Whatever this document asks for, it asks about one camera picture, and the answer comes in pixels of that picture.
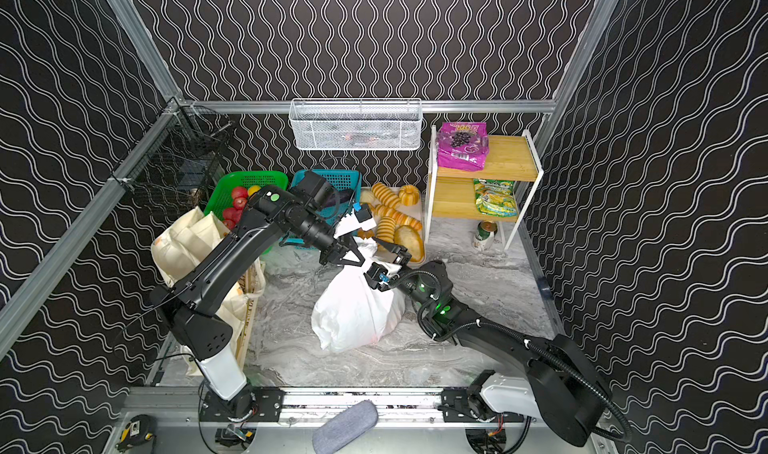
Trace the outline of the white plastic bag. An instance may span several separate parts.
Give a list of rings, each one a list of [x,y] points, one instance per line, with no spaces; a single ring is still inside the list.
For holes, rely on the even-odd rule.
[[[361,267],[345,266],[315,303],[312,329],[323,350],[340,353],[375,344],[395,330],[405,312],[405,295],[398,290],[371,288],[365,273],[377,262],[372,239],[357,239],[365,257]]]

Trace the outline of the cream canvas tote bag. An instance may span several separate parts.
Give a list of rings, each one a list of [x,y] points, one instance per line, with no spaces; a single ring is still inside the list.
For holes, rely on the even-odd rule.
[[[195,207],[179,217],[151,245],[153,261],[169,287],[174,286],[230,233],[212,213]],[[265,264],[256,260],[224,297],[216,315],[233,329],[229,347],[240,367],[246,360],[259,298],[266,289]]]

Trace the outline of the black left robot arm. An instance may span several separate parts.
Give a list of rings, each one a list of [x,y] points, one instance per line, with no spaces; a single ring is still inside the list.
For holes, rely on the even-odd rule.
[[[233,328],[217,311],[236,281],[284,237],[296,237],[319,250],[319,263],[360,267],[365,257],[352,233],[375,225],[369,207],[355,204],[335,224],[320,211],[338,192],[314,171],[289,190],[268,185],[249,197],[233,232],[191,272],[170,288],[150,296],[177,341],[192,351],[193,361],[209,388],[225,403],[248,403],[250,387],[229,348]]]

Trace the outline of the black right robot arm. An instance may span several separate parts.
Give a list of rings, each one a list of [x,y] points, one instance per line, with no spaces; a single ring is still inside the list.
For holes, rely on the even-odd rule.
[[[528,395],[520,400],[504,396],[502,377],[491,372],[479,376],[467,390],[467,404],[477,418],[506,412],[541,419],[563,441],[577,447],[591,435],[628,442],[628,419],[613,402],[610,388],[594,365],[570,338],[528,335],[492,321],[452,293],[445,264],[430,261],[408,267],[408,250],[379,240],[400,269],[388,275],[382,265],[371,264],[368,285],[379,291],[400,290],[417,303],[417,323],[434,342],[452,340],[511,367],[525,379]]]

